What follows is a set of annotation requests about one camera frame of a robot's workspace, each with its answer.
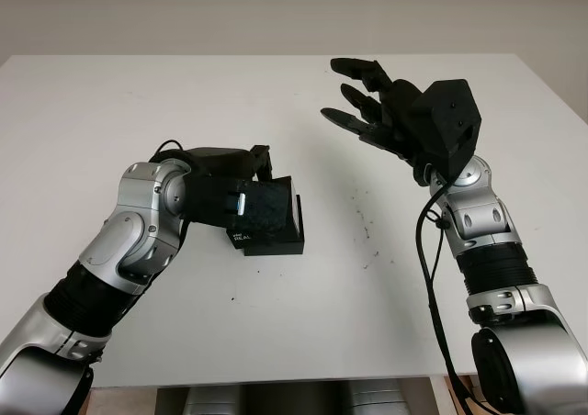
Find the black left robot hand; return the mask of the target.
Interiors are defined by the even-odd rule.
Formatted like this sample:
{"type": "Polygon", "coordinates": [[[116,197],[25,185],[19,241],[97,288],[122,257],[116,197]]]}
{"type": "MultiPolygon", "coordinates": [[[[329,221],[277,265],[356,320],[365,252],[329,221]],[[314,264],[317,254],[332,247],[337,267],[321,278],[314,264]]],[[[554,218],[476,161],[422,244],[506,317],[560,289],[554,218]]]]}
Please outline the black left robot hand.
{"type": "Polygon", "coordinates": [[[254,145],[250,150],[198,147],[189,150],[157,151],[150,163],[176,160],[198,176],[218,176],[269,182],[272,177],[270,147],[254,145]]]}

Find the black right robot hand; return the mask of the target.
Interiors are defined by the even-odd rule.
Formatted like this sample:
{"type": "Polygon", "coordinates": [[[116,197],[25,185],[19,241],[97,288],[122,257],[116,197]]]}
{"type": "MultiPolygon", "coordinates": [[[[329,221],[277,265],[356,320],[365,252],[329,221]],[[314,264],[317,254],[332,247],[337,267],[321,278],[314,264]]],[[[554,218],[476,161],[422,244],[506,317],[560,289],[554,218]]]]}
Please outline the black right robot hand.
{"type": "Polygon", "coordinates": [[[408,128],[409,109],[422,92],[412,83],[391,80],[376,61],[334,58],[332,70],[358,80],[376,98],[365,95],[349,84],[340,86],[343,97],[359,111],[357,118],[342,110],[325,107],[321,114],[335,126],[345,129],[378,149],[388,151],[413,168],[419,186],[430,183],[430,170],[422,161],[423,147],[408,128]]]}

